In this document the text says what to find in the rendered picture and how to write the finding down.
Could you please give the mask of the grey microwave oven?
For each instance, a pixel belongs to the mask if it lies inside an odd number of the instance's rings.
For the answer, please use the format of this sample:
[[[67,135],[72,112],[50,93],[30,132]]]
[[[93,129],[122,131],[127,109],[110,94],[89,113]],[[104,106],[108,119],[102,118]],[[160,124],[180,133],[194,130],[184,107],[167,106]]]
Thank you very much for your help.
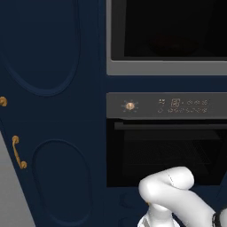
[[[109,75],[227,75],[227,0],[106,0]]]

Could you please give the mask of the black built-in oven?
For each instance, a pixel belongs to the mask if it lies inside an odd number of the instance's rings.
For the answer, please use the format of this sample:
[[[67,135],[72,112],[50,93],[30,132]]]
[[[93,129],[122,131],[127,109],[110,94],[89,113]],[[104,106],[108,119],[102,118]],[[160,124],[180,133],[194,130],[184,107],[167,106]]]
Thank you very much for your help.
[[[138,102],[135,113],[126,101]],[[106,95],[106,181],[130,187],[151,174],[187,167],[197,185],[227,172],[227,129],[118,130],[124,124],[227,124],[227,92],[113,92]]]

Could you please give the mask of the tall navy cupboard door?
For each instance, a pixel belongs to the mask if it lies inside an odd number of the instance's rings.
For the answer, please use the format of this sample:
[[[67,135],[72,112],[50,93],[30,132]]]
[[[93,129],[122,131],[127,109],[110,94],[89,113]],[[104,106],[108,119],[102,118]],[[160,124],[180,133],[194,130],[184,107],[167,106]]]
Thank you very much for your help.
[[[98,121],[98,0],[0,0],[2,121]]]

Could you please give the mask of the brass oven knob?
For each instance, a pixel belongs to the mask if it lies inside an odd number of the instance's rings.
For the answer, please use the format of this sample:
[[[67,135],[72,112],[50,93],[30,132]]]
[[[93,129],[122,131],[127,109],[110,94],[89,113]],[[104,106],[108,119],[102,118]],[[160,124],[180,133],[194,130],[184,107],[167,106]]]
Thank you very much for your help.
[[[124,112],[135,113],[138,109],[138,102],[133,100],[126,101],[122,107]]]

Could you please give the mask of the short navy cupboard door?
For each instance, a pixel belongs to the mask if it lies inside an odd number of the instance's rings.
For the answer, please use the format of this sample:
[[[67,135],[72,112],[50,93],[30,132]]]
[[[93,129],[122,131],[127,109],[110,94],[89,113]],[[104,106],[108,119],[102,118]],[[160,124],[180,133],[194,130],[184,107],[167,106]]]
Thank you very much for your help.
[[[96,121],[2,121],[35,227],[104,227],[105,159]]]

